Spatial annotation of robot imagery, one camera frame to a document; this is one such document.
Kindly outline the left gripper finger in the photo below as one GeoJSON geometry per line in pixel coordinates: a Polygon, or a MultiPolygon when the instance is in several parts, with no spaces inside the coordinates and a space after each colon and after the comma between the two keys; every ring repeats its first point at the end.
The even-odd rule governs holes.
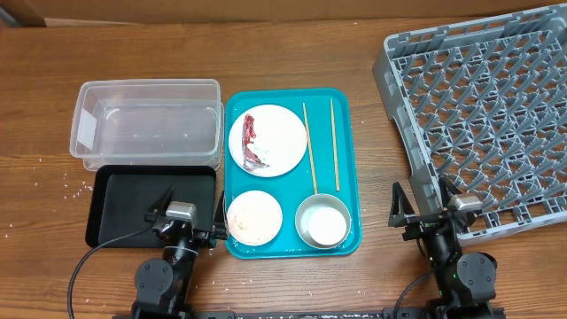
{"type": "Polygon", "coordinates": [[[149,214],[164,214],[172,201],[172,197],[175,194],[175,188],[173,185],[170,185],[165,193],[154,203],[150,206],[148,213],[149,214]]]}
{"type": "Polygon", "coordinates": [[[227,216],[226,216],[225,191],[221,192],[219,202],[214,214],[213,236],[215,239],[218,240],[227,240],[229,237],[229,230],[228,230],[227,216]]]}

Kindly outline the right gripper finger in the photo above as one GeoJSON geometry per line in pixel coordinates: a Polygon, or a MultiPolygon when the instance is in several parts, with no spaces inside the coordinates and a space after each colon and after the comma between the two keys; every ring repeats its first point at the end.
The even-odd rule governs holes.
{"type": "Polygon", "coordinates": [[[439,178],[439,189],[443,207],[448,207],[449,201],[453,195],[462,193],[447,177],[439,178]]]}
{"type": "Polygon", "coordinates": [[[416,218],[416,213],[409,203],[408,197],[396,182],[392,185],[392,206],[388,220],[389,227],[404,227],[416,218]]]}

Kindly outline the small pink bowl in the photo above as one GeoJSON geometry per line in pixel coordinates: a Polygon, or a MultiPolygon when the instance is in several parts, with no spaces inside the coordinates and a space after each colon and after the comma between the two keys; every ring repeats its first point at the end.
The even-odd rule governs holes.
{"type": "Polygon", "coordinates": [[[249,246],[265,245],[283,224],[278,201],[265,191],[246,191],[232,200],[227,212],[230,235],[249,246]]]}

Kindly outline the red candy wrapper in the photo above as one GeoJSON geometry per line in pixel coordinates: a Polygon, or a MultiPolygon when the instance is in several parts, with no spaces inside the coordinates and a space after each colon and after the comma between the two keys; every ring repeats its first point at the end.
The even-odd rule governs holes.
{"type": "Polygon", "coordinates": [[[244,156],[243,166],[245,170],[252,171],[256,168],[264,168],[268,165],[264,163],[249,147],[252,140],[256,137],[253,128],[254,118],[247,113],[245,115],[242,133],[242,153],[244,156]]]}

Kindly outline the white plastic cup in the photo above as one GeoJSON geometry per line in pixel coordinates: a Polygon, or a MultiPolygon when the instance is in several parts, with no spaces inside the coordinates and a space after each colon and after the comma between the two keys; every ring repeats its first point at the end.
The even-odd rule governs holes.
{"type": "Polygon", "coordinates": [[[347,231],[345,217],[335,208],[323,207],[312,212],[308,223],[309,236],[320,246],[336,246],[347,231]]]}

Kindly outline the grey-white bowl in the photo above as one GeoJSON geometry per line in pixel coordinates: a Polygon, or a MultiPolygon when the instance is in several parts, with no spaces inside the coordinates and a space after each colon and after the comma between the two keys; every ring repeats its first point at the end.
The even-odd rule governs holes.
{"type": "Polygon", "coordinates": [[[351,230],[351,222],[352,222],[351,215],[346,205],[339,198],[334,197],[330,194],[323,194],[323,193],[312,195],[306,198],[299,205],[299,208],[295,216],[296,231],[298,232],[300,238],[307,245],[315,249],[323,249],[323,250],[336,248],[339,245],[341,245],[346,240],[351,230]],[[307,223],[312,212],[323,207],[332,207],[337,209],[346,219],[346,224],[347,224],[346,235],[343,241],[336,246],[320,246],[309,236],[307,232],[307,223]]]}

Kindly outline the wooden chopstick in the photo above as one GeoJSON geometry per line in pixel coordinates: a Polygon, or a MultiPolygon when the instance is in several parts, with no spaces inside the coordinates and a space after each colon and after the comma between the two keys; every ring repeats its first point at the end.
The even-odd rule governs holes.
{"type": "Polygon", "coordinates": [[[313,154],[312,143],[311,143],[310,127],[309,127],[309,121],[308,121],[308,116],[307,116],[307,107],[306,107],[305,103],[302,104],[302,108],[303,108],[304,120],[305,120],[305,129],[306,129],[306,135],[307,135],[307,149],[308,149],[309,162],[310,162],[310,167],[311,167],[311,176],[312,176],[314,194],[317,195],[318,194],[318,183],[317,183],[317,180],[316,180],[315,161],[314,161],[314,154],[313,154]]]}
{"type": "Polygon", "coordinates": [[[335,185],[336,185],[335,187],[336,187],[336,191],[340,191],[340,176],[338,170],[338,148],[337,148],[337,135],[336,135],[333,98],[330,99],[330,125],[331,125],[332,146],[333,146],[334,174],[335,174],[335,185]]]}

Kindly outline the large white plate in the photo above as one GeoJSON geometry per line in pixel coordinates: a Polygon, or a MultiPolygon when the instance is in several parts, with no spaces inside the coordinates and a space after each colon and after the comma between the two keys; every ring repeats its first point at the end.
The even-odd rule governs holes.
{"type": "Polygon", "coordinates": [[[258,177],[277,177],[291,172],[307,150],[307,135],[303,121],[293,111],[280,105],[257,105],[240,114],[230,127],[229,154],[238,167],[258,177]],[[254,118],[256,137],[250,149],[268,166],[252,171],[244,169],[242,133],[245,115],[254,118]]]}

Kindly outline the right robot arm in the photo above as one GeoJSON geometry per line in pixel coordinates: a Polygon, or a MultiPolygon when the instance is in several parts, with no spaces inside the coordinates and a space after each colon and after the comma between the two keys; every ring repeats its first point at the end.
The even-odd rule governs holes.
{"type": "Polygon", "coordinates": [[[414,280],[396,300],[389,315],[401,318],[401,303],[422,281],[434,277],[439,297],[417,310],[407,309],[418,318],[504,318],[502,309],[493,309],[496,297],[496,259],[488,253],[464,253],[457,234],[471,226],[482,213],[480,199],[459,191],[445,177],[439,179],[442,208],[437,214],[418,215],[399,183],[392,185],[392,207],[388,225],[403,228],[405,241],[416,241],[431,269],[414,280]]]}

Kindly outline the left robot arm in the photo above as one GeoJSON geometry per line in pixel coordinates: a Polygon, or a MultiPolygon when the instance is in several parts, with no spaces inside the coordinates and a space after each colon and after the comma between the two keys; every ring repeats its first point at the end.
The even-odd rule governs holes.
{"type": "Polygon", "coordinates": [[[220,196],[214,212],[205,220],[212,226],[198,230],[198,210],[192,203],[174,201],[170,187],[152,205],[144,219],[152,222],[151,231],[166,245],[160,258],[143,262],[135,275],[136,300],[133,318],[202,318],[186,301],[194,266],[202,249],[213,249],[216,242],[229,236],[225,197],[220,196]]]}

